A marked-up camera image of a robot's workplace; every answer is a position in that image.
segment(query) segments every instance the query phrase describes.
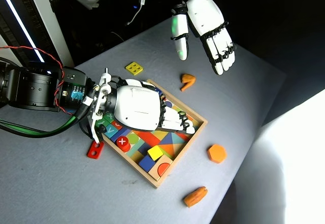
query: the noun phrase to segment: wooden tray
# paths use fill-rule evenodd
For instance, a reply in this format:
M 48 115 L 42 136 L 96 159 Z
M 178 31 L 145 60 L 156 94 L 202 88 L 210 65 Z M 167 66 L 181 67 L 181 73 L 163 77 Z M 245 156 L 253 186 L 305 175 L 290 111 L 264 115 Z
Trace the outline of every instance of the wooden tray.
M 195 141 L 195 139 L 197 138 L 197 136 L 201 133 L 201 131 L 203 130 L 203 128 L 207 125 L 208 121 L 206 119 L 204 119 L 202 116 L 200 116 L 199 114 L 197 114 L 194 110 L 192 110 L 190 107 L 188 107 L 187 105 L 185 105 L 183 102 L 181 102 L 180 100 L 178 100 L 177 98 L 175 98 L 174 96 L 172 96 L 169 92 L 167 92 L 165 89 L 163 89 L 162 87 L 160 87 L 158 84 L 156 84 L 155 82 L 153 82 L 152 80 L 147 80 L 147 82 L 153 84 L 154 86 L 156 86 L 157 91 L 162 92 L 165 94 L 167 101 L 171 102 L 173 104 L 173 108 L 178 107 L 180 110 L 185 111 L 188 118 L 190 120 L 192 120 L 194 123 L 194 125 L 196 125 L 196 132 L 194 135 L 187 135 L 188 136 L 188 141 L 184 142 L 184 146 L 181 146 L 182 149 L 179 149 L 178 152 L 175 153 L 174 157 L 172 158 L 173 162 L 171 163 L 171 165 L 167 168 L 167 170 L 165 171 L 165 173 L 161 176 L 161 178 L 156 181 L 154 178 L 152 178 L 147 172 L 145 172 L 138 164 L 137 164 L 137 160 L 134 159 L 134 157 L 132 158 L 132 156 L 128 156 L 127 153 L 124 153 L 122 150 L 120 150 L 116 144 L 114 142 L 112 142 L 109 137 L 107 137 L 107 135 L 103 134 L 103 138 L 104 141 L 111 146 L 121 157 L 123 157 L 131 166 L 133 166 L 134 169 L 136 169 L 142 176 L 144 176 L 154 187 L 158 188 L 162 182 L 166 179 L 166 177 L 169 175 L 169 173 L 173 170 L 173 168 L 176 166 L 176 164 L 178 163 L 178 161 L 182 158 L 182 156 L 184 155 L 184 153 L 189 149 L 189 147 L 192 145 L 192 143 Z M 130 131 L 129 133 L 139 133 L 137 131 Z

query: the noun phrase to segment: yellow cube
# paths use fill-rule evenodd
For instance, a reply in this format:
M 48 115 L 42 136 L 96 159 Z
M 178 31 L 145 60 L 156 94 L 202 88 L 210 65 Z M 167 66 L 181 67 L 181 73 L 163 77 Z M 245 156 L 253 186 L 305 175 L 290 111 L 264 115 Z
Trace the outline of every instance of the yellow cube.
M 161 151 L 158 145 L 153 146 L 151 149 L 148 150 L 148 154 L 150 157 L 155 161 L 159 157 L 161 157 L 164 153 Z
M 125 67 L 130 73 L 132 73 L 134 76 L 138 75 L 143 71 L 143 67 L 137 64 L 136 62 L 132 62 L 131 64 L 127 65 Z

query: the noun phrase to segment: light strip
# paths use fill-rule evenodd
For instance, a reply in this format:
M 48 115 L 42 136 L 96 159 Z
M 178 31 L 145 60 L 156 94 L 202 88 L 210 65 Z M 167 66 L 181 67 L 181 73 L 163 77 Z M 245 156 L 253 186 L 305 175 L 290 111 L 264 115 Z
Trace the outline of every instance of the light strip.
M 25 25 L 24 25 L 23 22 L 21 21 L 21 19 L 20 19 L 18 13 L 16 12 L 15 7 L 13 6 L 13 4 L 12 4 L 12 2 L 11 2 L 11 0 L 6 0 L 6 1 L 7 1 L 8 5 L 9 5 L 9 7 L 10 7 L 12 13 L 15 15 L 15 17 L 16 17 L 16 19 L 17 19 L 17 21 L 18 21 L 18 23 L 19 23 L 19 25 L 20 25 L 20 27 L 21 27 L 21 29 L 24 31 L 24 33 L 25 33 L 25 35 L 26 35 L 28 41 L 30 42 L 31 46 L 32 46 L 33 48 L 36 48 L 35 43 L 34 43 L 33 40 L 31 39 L 31 37 L 30 37 L 30 35 L 29 35 L 29 33 L 28 33 L 28 31 L 27 31 Z M 36 55 L 39 57 L 40 61 L 41 61 L 41 62 L 44 62 L 44 60 L 43 60 L 43 58 L 42 58 L 40 52 L 39 52 L 38 50 L 34 50 L 34 51 L 35 51 Z

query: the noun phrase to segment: gray table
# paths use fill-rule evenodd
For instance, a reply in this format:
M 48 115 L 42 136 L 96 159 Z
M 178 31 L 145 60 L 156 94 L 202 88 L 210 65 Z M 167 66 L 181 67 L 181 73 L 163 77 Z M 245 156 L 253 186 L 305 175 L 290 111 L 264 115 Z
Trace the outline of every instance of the gray table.
M 200 40 L 192 34 L 189 46 L 189 58 L 180 61 L 166 20 L 77 67 L 96 80 L 104 67 L 131 78 L 124 67 L 136 61 L 144 67 L 138 79 L 153 79 L 209 120 L 160 188 L 154 189 L 108 146 L 99 160 L 86 157 L 90 140 L 78 126 L 48 139 L 0 131 L 1 223 L 208 223 L 284 75 L 238 47 L 233 67 L 216 76 Z M 186 92 L 179 90 L 182 73 L 197 77 Z M 51 130 L 68 116 L 6 106 L 0 109 L 0 118 Z M 212 144 L 227 150 L 220 165 L 207 157 Z M 208 194 L 199 204 L 185 207 L 182 198 L 199 186 L 206 186 Z

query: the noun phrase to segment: white robotic hand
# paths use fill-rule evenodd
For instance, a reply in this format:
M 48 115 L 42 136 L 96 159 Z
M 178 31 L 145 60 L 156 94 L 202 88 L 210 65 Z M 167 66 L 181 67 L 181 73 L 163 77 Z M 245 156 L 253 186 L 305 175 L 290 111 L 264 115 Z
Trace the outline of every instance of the white robotic hand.
M 190 27 L 195 36 L 200 37 L 214 71 L 221 75 L 233 65 L 235 47 L 225 28 L 228 22 L 224 21 L 213 0 L 187 0 L 176 5 L 172 13 L 172 40 L 181 60 L 186 60 L 188 54 L 188 17 Z
M 109 83 L 118 78 L 116 89 Z M 135 79 L 121 79 L 111 76 L 106 68 L 97 88 L 97 95 L 88 116 L 89 127 L 94 140 L 100 141 L 101 132 L 95 124 L 105 112 L 114 113 L 115 120 L 122 126 L 138 131 L 167 131 L 194 134 L 193 122 L 185 112 L 166 106 L 164 95 L 155 91 L 155 86 Z

